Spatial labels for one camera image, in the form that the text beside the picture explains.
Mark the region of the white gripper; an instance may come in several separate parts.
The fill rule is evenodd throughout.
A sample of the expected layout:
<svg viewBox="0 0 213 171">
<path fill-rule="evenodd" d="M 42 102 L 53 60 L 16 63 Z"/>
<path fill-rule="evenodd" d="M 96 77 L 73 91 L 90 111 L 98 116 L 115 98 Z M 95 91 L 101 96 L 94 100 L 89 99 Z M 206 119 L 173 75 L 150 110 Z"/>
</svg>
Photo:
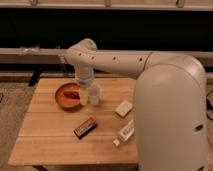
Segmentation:
<svg viewBox="0 0 213 171">
<path fill-rule="evenodd" d="M 75 76 L 76 83 L 81 87 L 79 89 L 79 97 L 80 97 L 80 103 L 82 105 L 87 105 L 89 100 L 89 93 L 86 88 L 90 87 L 93 83 L 94 76 L 90 75 L 87 78 L 83 78 L 80 75 Z"/>
</svg>

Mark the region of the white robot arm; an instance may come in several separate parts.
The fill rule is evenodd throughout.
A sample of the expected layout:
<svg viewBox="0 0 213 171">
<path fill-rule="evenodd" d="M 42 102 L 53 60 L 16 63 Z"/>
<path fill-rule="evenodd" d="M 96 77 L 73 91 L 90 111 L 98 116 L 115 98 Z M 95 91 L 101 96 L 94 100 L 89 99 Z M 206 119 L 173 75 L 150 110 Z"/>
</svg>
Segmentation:
<svg viewBox="0 0 213 171">
<path fill-rule="evenodd" d="M 99 50 L 91 39 L 65 53 L 77 82 L 95 69 L 136 80 L 133 97 L 139 171 L 208 171 L 206 74 L 185 54 Z"/>
</svg>

